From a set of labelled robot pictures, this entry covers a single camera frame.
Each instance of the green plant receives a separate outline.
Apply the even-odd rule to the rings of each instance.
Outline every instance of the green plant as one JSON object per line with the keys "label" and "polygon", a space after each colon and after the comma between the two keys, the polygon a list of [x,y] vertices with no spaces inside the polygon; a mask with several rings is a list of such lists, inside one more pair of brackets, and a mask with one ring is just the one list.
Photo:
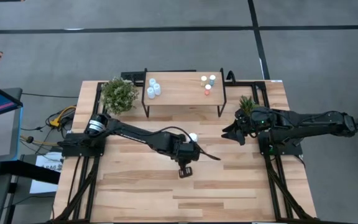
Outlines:
{"label": "green plant", "polygon": [[133,101],[137,99],[138,94],[132,82],[121,78],[113,78],[102,86],[102,102],[109,113],[116,115],[135,108]]}
{"label": "green plant", "polygon": [[259,105],[251,99],[251,96],[249,98],[246,96],[241,96],[240,108],[243,109],[248,116],[250,116],[252,109],[256,107],[259,107]]}

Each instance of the wooden tabletop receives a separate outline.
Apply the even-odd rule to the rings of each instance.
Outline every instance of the wooden tabletop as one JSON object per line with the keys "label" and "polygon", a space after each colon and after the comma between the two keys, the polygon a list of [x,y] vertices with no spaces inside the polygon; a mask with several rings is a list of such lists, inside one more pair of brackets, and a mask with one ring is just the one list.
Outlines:
{"label": "wooden tabletop", "polygon": [[[204,94],[205,87],[201,86],[201,77],[216,77],[210,94]],[[146,88],[150,87],[149,80],[154,78],[161,87],[161,95],[150,99],[147,92],[144,95],[146,106],[154,105],[223,105],[223,81],[220,72],[147,72]]]}
{"label": "wooden tabletop", "polygon": [[[97,82],[82,84],[73,123],[75,133],[84,131],[92,114],[96,86]],[[288,110],[283,83],[266,81],[266,86],[270,106]],[[221,138],[222,128],[234,121],[240,96],[250,96],[252,91],[238,86],[227,87],[226,92],[227,105],[220,118],[215,106],[155,106],[150,118],[146,118],[140,100],[136,100],[137,109],[123,113],[121,121],[150,131],[178,126],[197,133],[200,146],[222,160],[201,155],[198,162],[190,164],[193,176],[179,179],[178,165],[169,157],[141,143],[110,136],[99,165],[91,222],[274,221],[265,162],[257,140],[247,137],[246,144],[240,146]],[[307,213],[315,216],[302,163],[294,156],[282,159],[289,191]],[[54,203],[56,215],[67,205],[76,160],[69,157],[63,163]],[[282,195],[277,192],[284,217]],[[82,200],[80,217],[85,215],[87,195]]]}

